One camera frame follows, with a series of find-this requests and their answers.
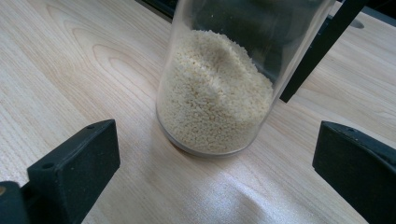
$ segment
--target plastic jar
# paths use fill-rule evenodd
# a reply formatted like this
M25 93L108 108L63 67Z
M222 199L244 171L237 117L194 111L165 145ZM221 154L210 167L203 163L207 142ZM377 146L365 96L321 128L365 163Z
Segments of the plastic jar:
M179 0L157 95L177 147L204 157L248 147L334 0Z

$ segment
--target glass jar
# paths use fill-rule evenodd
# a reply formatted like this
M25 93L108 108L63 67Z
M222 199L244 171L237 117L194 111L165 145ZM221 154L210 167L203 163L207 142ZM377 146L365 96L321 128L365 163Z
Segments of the glass jar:
M157 117L177 147L234 154L256 138L335 0L179 0Z

